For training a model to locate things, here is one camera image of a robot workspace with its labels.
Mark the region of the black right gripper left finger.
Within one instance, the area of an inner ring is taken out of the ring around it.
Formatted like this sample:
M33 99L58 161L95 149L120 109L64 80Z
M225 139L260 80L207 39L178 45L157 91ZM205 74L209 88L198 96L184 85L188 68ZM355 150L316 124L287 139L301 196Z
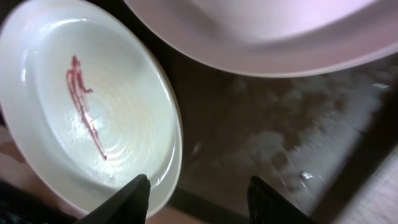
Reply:
M143 224L149 195L150 181L140 174L76 224Z

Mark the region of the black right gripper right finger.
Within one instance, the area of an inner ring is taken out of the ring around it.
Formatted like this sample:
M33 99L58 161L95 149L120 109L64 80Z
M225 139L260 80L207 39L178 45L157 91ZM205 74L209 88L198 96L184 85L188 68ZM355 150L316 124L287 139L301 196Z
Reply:
M258 176L251 177L247 196L250 223L315 224Z

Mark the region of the cream white plate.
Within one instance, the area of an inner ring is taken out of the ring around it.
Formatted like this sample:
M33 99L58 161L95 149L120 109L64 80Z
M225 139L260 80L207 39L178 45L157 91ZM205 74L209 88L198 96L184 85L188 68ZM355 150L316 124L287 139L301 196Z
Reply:
M147 215L173 194L182 129L147 47L86 1L26 1L1 25L1 109L35 173L82 214L140 174Z

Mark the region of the pink plate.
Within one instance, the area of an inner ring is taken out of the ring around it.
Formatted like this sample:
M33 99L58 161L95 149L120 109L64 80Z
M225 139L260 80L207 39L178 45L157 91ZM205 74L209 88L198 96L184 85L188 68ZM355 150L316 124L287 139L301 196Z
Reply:
M252 77L335 72L397 52L396 0L128 0L157 37Z

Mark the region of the dark brown serving tray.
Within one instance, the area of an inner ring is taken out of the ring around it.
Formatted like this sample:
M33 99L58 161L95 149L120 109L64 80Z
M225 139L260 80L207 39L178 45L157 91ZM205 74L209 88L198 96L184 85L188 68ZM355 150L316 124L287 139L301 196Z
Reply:
M253 78L196 62L161 41L122 1L98 1L165 70L183 126L177 188L155 222L246 223L257 175L310 213L378 122L397 58L305 78Z

